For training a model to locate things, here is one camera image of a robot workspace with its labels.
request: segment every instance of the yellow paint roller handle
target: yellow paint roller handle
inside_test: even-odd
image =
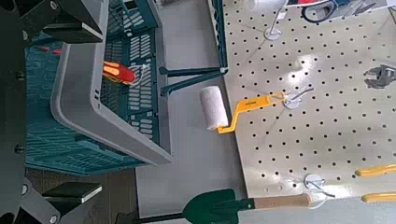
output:
[[[367,177],[373,175],[384,175],[390,172],[396,172],[396,164],[381,165],[367,169],[359,169],[355,172],[355,174],[357,176]]]
[[[238,121],[238,116],[240,113],[256,110],[272,104],[277,104],[283,102],[284,100],[286,100],[286,95],[283,91],[281,91],[273,95],[264,95],[239,101],[236,105],[235,111],[233,112],[233,120],[231,121],[231,126],[218,127],[218,133],[233,132],[235,130],[236,122]]]
[[[366,194],[361,200],[365,203],[396,202],[396,192]]]

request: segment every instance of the white pegboard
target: white pegboard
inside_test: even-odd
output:
[[[387,9],[312,24],[290,8],[265,40],[275,16],[224,2],[232,108],[276,91],[314,87],[297,109],[283,105],[242,114],[236,139],[249,197],[299,194],[307,174],[326,179],[337,198],[394,191],[396,175],[358,178],[355,170],[396,162],[396,83],[368,89],[363,75],[395,66],[396,26]]]

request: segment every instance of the floor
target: floor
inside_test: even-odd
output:
[[[101,183],[104,189],[84,224],[113,224],[119,212],[128,214],[136,209],[134,169],[79,177],[27,168],[26,177],[40,193],[68,181]]]
[[[158,13],[169,69],[219,66],[207,1],[180,0]],[[172,77],[169,82],[185,78]],[[136,168],[140,217],[179,213],[192,197],[214,189],[234,189],[237,197],[246,197],[233,133],[217,134],[205,128],[199,92],[207,86],[219,86],[225,96],[222,77],[169,96],[174,159],[161,167]]]

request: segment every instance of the gray plastic tray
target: gray plastic tray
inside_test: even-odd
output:
[[[100,3],[100,10],[92,10],[106,36],[108,0]],[[157,70],[163,65],[162,26],[156,28]],[[84,133],[90,138],[153,165],[172,160],[170,153],[167,98],[159,96],[161,146],[150,141],[126,121],[100,102],[102,69],[106,41],[98,44],[64,44],[51,96],[51,112],[62,125]],[[157,72],[158,88],[166,85]]]

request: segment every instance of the wooden floor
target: wooden floor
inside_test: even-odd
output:
[[[136,209],[134,169],[78,177],[27,168],[26,177],[40,193],[68,181],[101,183],[103,191],[98,203],[85,218],[84,224],[113,224],[119,212],[128,214]]]

